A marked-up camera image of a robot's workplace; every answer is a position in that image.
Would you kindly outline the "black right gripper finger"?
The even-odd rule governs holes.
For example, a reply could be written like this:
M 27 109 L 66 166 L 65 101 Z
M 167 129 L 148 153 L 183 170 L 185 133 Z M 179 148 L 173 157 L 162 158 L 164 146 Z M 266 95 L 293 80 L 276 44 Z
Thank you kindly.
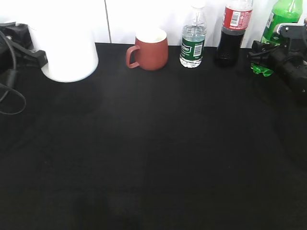
M 260 41 L 254 40 L 251 51 L 248 52 L 248 60 L 251 64 L 257 65 L 278 65 L 275 51 L 278 46 L 273 44 L 265 44 Z

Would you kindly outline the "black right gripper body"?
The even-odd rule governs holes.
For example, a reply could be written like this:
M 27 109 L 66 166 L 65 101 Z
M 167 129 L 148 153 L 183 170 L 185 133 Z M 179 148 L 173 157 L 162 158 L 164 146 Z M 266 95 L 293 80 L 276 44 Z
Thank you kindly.
M 280 23 L 273 35 L 283 39 L 270 53 L 272 67 L 300 105 L 307 104 L 307 24 Z

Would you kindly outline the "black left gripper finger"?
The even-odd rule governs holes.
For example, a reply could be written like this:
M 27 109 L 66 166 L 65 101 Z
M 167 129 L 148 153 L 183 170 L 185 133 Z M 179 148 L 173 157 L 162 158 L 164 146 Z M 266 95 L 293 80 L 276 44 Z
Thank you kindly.
M 42 68 L 48 63 L 46 53 L 43 50 L 32 51 L 16 44 L 14 45 L 14 51 L 17 57 L 17 64 L 20 67 Z

